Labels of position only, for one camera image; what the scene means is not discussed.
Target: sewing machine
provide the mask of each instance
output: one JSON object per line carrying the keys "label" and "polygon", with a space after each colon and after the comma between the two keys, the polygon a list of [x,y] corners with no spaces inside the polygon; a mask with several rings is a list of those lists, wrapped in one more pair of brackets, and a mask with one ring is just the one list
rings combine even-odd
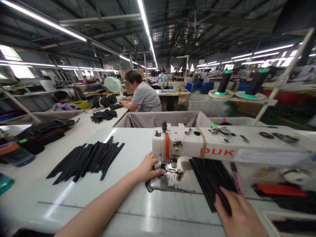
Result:
{"label": "sewing machine", "polygon": [[161,90],[163,90],[165,87],[173,87],[173,92],[184,92],[184,89],[186,87],[186,82],[161,82]]}
{"label": "sewing machine", "polygon": [[244,182],[251,185],[254,173],[273,168],[273,175],[256,177],[260,182],[289,181],[306,185],[316,168],[316,142],[285,126],[216,126],[188,128],[163,122],[154,130],[153,153],[166,171],[181,177],[179,157],[198,157],[236,162],[247,171]]}

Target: floral shirt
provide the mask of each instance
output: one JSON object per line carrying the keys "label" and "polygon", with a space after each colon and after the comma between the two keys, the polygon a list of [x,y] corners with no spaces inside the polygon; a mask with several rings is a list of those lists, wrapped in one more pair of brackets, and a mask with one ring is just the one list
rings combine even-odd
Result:
{"label": "floral shirt", "polygon": [[80,110],[80,107],[76,104],[68,102],[59,102],[53,105],[54,111],[66,111],[66,110]]}

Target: white fan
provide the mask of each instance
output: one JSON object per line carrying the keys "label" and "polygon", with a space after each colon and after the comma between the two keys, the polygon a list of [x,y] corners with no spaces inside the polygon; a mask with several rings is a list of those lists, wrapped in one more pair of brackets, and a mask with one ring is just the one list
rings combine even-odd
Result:
{"label": "white fan", "polygon": [[125,97],[123,95],[122,86],[121,86],[121,82],[119,81],[119,79],[117,79],[115,77],[107,77],[104,80],[104,86],[113,93],[119,92],[119,95],[116,97],[118,100]]}

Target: steel beam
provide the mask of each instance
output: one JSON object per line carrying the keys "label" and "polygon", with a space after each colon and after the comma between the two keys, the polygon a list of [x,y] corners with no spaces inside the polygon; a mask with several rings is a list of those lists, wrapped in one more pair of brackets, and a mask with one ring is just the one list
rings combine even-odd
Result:
{"label": "steel beam", "polygon": [[141,20],[142,15],[139,14],[127,14],[127,15],[115,15],[115,16],[103,16],[100,19],[98,17],[91,18],[81,18],[81,19],[70,19],[70,20],[60,20],[59,24],[62,26],[72,26],[90,23],[102,23],[104,21],[131,21],[131,20]]}

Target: white plastic bin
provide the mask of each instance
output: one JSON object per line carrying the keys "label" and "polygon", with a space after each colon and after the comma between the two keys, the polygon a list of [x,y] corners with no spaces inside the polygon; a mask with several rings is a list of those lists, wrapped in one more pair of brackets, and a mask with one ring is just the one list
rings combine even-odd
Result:
{"label": "white plastic bin", "polygon": [[[221,124],[223,123],[222,117],[213,117],[209,118],[213,124]],[[254,122],[254,118],[250,117],[226,117],[226,122],[234,125],[234,126],[252,126]],[[256,126],[265,126],[266,124],[258,121]]]}
{"label": "white plastic bin", "polygon": [[207,117],[218,116],[226,99],[217,99],[202,94],[192,94],[189,97],[189,111],[202,111]]}

